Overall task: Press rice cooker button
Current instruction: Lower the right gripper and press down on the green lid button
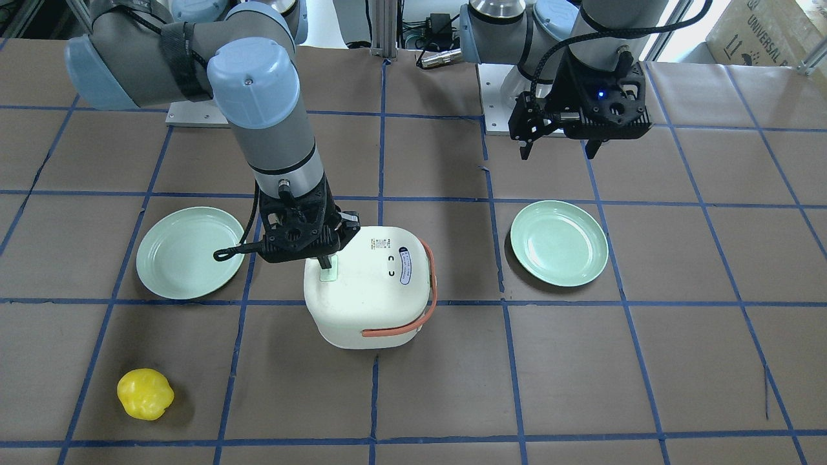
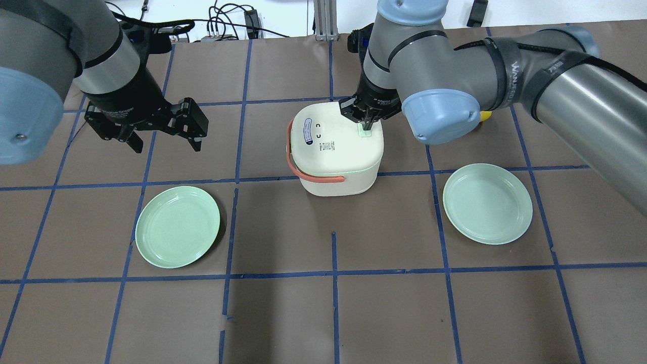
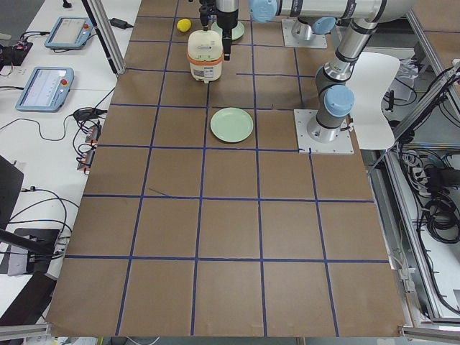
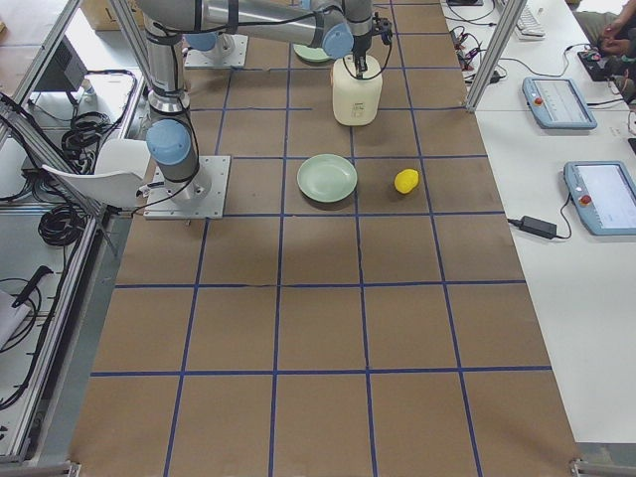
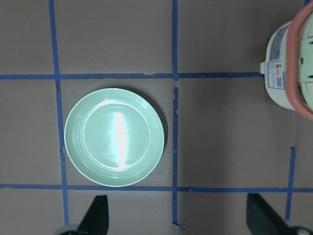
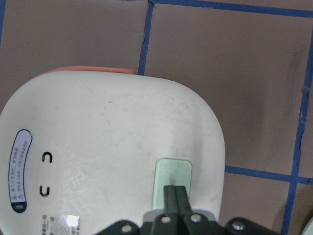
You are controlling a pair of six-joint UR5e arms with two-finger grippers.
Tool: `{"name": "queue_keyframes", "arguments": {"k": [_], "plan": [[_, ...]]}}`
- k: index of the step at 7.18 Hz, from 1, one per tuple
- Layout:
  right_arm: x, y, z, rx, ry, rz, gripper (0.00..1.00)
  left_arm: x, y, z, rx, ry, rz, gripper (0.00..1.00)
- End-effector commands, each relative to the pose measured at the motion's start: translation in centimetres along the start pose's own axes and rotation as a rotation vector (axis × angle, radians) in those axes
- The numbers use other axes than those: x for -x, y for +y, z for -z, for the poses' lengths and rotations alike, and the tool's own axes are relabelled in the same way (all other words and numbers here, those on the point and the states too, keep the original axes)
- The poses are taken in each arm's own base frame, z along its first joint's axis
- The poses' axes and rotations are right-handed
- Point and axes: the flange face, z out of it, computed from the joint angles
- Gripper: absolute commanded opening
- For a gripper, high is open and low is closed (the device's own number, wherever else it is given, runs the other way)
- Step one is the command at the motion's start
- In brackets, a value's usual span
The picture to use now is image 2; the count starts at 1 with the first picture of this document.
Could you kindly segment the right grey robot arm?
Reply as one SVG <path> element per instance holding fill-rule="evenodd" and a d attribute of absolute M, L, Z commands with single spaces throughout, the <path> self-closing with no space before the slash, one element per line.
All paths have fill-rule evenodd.
<path fill-rule="evenodd" d="M 441 19 L 446 1 L 379 1 L 356 93 L 340 113 L 364 129 L 399 112 L 427 145 L 461 138 L 482 111 L 517 102 L 645 214 L 645 82 L 599 58 L 582 27 L 487 37 L 454 48 Z"/>

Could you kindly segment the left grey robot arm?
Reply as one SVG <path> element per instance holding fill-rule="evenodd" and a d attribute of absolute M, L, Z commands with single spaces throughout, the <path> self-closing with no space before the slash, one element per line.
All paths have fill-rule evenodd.
<path fill-rule="evenodd" d="M 104 1 L 2 1 L 1 160 L 29 163 L 60 124 L 67 92 L 88 98 L 84 115 L 99 138 L 137 154 L 137 131 L 161 131 L 201 150 L 208 118 L 192 98 L 166 101 L 147 69 L 167 53 L 169 37 L 194 28 L 182 19 L 145 22 L 112 12 Z"/>

